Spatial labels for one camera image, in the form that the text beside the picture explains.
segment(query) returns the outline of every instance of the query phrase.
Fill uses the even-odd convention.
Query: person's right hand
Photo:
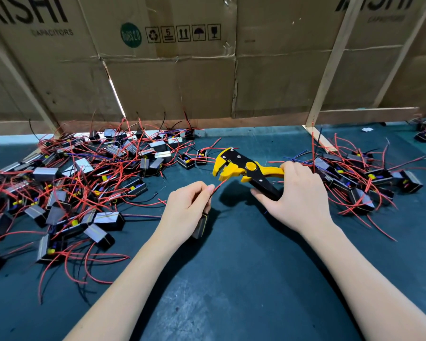
[[[281,223],[303,236],[318,233],[323,228],[336,227],[330,216],[328,195],[322,179],[300,163],[287,161],[284,171],[284,193],[273,201],[256,189],[251,193],[267,211]]]

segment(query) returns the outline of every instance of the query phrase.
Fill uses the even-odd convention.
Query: scratched surface
[[[370,133],[361,127],[324,128],[353,141],[363,150],[383,148],[391,142],[387,160],[398,164],[422,155],[420,150],[378,125]],[[208,130],[197,147],[223,136],[220,147],[265,163],[282,160],[310,148],[301,128]],[[32,150],[26,146],[0,148],[0,167]],[[426,160],[416,166],[426,166]],[[211,166],[185,171],[181,166],[146,180],[148,192],[166,199],[168,194],[196,180],[217,183]],[[426,313],[426,171],[416,171],[425,186],[416,194],[398,194],[399,210],[383,208],[374,221],[398,242],[388,240],[357,220],[336,215],[335,222],[369,261]],[[201,241],[190,240],[170,260],[159,277],[132,340],[359,340],[360,334],[337,287],[320,260],[297,234],[290,232],[257,206],[249,184],[232,179],[213,197],[215,219]],[[160,208],[133,207],[127,213],[160,215]],[[129,222],[115,232],[111,250],[133,256],[148,240],[157,222]],[[38,229],[26,217],[15,230]],[[34,236],[8,236],[0,252]],[[107,287],[90,282],[80,289],[67,279],[63,268],[48,272],[44,302],[38,304],[41,265],[34,265],[36,248],[10,259],[0,271],[0,340],[61,340]],[[114,280],[126,263],[94,267],[101,280]],[[77,274],[78,265],[69,270]]]

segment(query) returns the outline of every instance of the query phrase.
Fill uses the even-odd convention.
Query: hand tool
[[[284,171],[279,167],[261,166],[257,161],[241,155],[231,147],[217,156],[213,176],[216,176],[222,168],[224,169],[219,175],[221,182],[233,176],[243,175],[242,183],[251,183],[269,199],[278,201],[282,196],[282,193],[266,179],[267,176],[284,177]]]

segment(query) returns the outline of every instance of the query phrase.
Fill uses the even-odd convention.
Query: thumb
[[[208,187],[202,190],[197,196],[197,198],[194,200],[193,204],[188,208],[188,210],[193,211],[194,213],[198,213],[200,217],[202,211],[210,200],[213,190],[214,184],[210,184]]]
[[[251,194],[257,199],[257,201],[259,201],[267,209],[267,211],[270,211],[273,204],[275,203],[275,201],[270,200],[269,198],[267,198],[267,196],[262,194],[257,189],[254,189],[254,188],[251,189]]]

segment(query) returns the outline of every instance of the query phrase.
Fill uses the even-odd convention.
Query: green circle
[[[137,48],[142,43],[142,35],[136,25],[125,22],[120,28],[123,42],[130,48]]]

